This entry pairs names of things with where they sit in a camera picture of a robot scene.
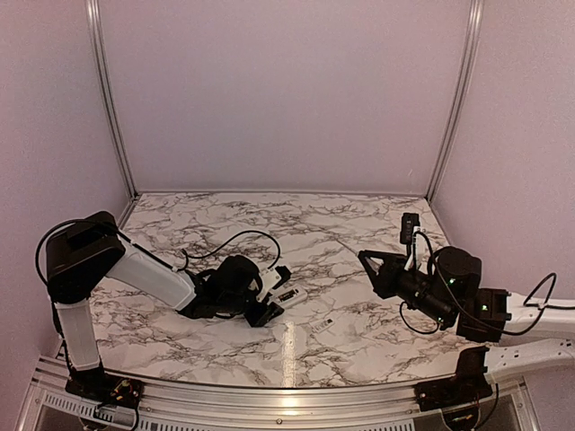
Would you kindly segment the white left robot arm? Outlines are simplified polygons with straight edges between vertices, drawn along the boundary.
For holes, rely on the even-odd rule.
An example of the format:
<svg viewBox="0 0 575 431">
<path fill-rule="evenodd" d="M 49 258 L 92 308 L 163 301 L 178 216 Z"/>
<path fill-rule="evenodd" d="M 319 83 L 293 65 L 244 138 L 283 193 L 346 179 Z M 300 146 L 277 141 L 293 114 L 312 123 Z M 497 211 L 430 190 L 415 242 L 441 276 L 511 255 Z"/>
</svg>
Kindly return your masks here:
<svg viewBox="0 0 575 431">
<path fill-rule="evenodd" d="M 57 333 L 77 382 L 96 400 L 113 392 L 102 369 L 89 299 L 105 278 L 131 286 L 191 319 L 244 317 L 253 328 L 283 313 L 274 295 L 291 278 L 272 262 L 260 269 L 243 255 L 198 273 L 175 267 L 129 239 L 115 218 L 100 211 L 55 225 L 39 240 L 34 263 L 47 288 Z"/>
</svg>

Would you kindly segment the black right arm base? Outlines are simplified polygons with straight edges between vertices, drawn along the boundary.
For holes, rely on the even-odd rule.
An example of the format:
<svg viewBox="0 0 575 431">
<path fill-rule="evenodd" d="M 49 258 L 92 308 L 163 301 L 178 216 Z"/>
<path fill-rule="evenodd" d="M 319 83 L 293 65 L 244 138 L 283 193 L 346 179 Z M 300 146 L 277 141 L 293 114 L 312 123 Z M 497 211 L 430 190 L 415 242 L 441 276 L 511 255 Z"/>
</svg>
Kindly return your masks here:
<svg viewBox="0 0 575 431">
<path fill-rule="evenodd" d="M 485 377 L 489 350 L 485 346 L 467 348 L 459 354 L 453 375 L 415 384 L 420 410 L 454 407 L 490 397 L 493 389 Z"/>
</svg>

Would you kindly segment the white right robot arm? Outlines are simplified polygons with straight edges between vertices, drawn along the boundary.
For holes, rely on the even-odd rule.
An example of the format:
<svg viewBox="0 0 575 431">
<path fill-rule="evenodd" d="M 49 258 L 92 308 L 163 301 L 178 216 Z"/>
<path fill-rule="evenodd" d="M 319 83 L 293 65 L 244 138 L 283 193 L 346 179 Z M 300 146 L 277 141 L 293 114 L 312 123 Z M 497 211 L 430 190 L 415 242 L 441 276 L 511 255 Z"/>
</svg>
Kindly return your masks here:
<svg viewBox="0 0 575 431">
<path fill-rule="evenodd" d="M 360 251 L 377 296 L 398 297 L 401 307 L 432 319 L 437 330 L 482 345 L 481 364 L 491 378 L 574 364 L 574 303 L 520 295 L 480 285 L 482 262 L 467 251 L 433 251 L 426 271 L 412 255 Z"/>
</svg>

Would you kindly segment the white remote control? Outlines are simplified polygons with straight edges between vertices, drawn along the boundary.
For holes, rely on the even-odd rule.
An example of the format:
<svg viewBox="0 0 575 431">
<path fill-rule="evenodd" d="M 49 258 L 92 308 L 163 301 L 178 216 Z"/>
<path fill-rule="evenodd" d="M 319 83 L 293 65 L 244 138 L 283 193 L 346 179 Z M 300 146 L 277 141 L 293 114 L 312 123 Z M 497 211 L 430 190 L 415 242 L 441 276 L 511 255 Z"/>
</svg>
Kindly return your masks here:
<svg viewBox="0 0 575 431">
<path fill-rule="evenodd" d="M 299 303 L 302 303 L 306 299 L 307 299 L 307 292 L 304 289 L 293 288 L 276 295 L 274 297 L 274 302 L 277 303 L 282 308 L 288 309 Z"/>
</svg>

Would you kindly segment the white battery cover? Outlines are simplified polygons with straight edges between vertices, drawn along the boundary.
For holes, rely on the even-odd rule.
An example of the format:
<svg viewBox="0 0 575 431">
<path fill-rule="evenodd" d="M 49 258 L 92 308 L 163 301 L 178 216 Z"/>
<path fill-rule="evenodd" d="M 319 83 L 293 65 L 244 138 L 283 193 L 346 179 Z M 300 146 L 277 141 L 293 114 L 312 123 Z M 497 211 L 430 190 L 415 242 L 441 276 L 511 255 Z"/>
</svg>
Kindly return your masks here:
<svg viewBox="0 0 575 431">
<path fill-rule="evenodd" d="M 329 329 L 334 324 L 334 320 L 331 318 L 316 321 L 311 325 L 313 332 L 320 333 Z"/>
</svg>

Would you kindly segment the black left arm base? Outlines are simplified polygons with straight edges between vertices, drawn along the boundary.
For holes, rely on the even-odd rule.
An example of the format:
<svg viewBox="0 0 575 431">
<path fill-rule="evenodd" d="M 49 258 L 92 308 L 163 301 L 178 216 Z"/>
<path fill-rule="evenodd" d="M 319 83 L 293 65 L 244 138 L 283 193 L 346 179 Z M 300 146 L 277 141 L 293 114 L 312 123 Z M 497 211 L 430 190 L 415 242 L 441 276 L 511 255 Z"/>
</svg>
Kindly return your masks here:
<svg viewBox="0 0 575 431">
<path fill-rule="evenodd" d="M 68 393 L 98 401 L 101 406 L 113 405 L 128 409 L 139 406 L 144 384 L 138 379 L 109 374 L 102 363 L 84 371 L 78 371 L 70 365 L 68 371 Z"/>
</svg>

